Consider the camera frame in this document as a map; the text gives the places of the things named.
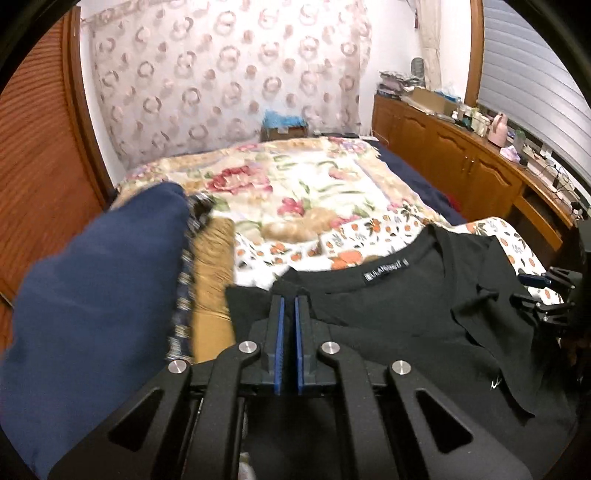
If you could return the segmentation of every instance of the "curtain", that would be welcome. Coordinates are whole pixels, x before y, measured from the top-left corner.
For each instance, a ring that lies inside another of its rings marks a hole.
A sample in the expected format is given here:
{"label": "curtain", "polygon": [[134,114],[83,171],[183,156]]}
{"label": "curtain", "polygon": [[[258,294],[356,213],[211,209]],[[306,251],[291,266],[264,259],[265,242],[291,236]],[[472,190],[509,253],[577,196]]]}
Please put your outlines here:
{"label": "curtain", "polygon": [[441,30],[441,0],[416,0],[418,30],[425,62],[425,83],[429,90],[441,88],[439,42]]}
{"label": "curtain", "polygon": [[86,19],[103,118],[127,169],[258,141],[267,109],[356,131],[362,0],[135,0]]}

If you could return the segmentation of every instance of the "window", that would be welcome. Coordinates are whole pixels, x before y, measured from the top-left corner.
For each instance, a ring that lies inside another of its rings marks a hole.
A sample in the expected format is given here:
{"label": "window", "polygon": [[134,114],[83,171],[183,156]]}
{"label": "window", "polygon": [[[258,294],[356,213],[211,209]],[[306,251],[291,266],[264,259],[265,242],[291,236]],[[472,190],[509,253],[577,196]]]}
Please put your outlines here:
{"label": "window", "polygon": [[591,109],[542,37],[504,0],[483,0],[478,103],[505,112],[591,184]]}

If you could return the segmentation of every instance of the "pink thermos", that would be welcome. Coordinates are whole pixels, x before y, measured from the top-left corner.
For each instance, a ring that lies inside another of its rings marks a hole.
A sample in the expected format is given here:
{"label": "pink thermos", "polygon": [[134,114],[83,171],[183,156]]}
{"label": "pink thermos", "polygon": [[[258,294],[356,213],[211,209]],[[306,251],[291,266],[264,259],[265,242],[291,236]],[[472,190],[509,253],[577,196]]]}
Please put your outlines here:
{"label": "pink thermos", "polygon": [[503,148],[507,143],[507,116],[499,112],[492,121],[491,130],[488,132],[488,140],[497,147]]}

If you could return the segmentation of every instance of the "metal screw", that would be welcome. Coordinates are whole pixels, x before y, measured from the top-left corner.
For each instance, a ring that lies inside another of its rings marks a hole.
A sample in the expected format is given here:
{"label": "metal screw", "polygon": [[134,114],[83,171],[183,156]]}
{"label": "metal screw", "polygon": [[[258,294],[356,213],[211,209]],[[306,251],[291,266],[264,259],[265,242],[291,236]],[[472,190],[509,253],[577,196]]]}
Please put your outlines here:
{"label": "metal screw", "polygon": [[320,348],[324,353],[328,353],[329,355],[334,355],[338,353],[340,350],[340,345],[336,342],[324,342]]}
{"label": "metal screw", "polygon": [[392,364],[392,370],[398,375],[406,375],[407,373],[410,373],[411,366],[404,360],[397,360]]}
{"label": "metal screw", "polygon": [[251,342],[250,340],[246,340],[245,342],[242,342],[240,345],[238,345],[238,349],[242,353],[254,353],[254,352],[256,352],[257,346],[256,346],[255,342]]}
{"label": "metal screw", "polygon": [[187,369],[187,362],[184,360],[173,360],[168,364],[168,371],[172,374],[181,374]]}

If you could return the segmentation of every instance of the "brown garment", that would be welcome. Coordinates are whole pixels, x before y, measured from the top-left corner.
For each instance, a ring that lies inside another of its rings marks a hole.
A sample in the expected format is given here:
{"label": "brown garment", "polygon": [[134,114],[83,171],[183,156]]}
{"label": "brown garment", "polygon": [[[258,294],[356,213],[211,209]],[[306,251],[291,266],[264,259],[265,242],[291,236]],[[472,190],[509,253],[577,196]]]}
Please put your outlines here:
{"label": "brown garment", "polygon": [[196,235],[193,251],[193,356],[199,363],[213,360],[236,341],[225,297],[234,279],[234,222],[210,218]]}

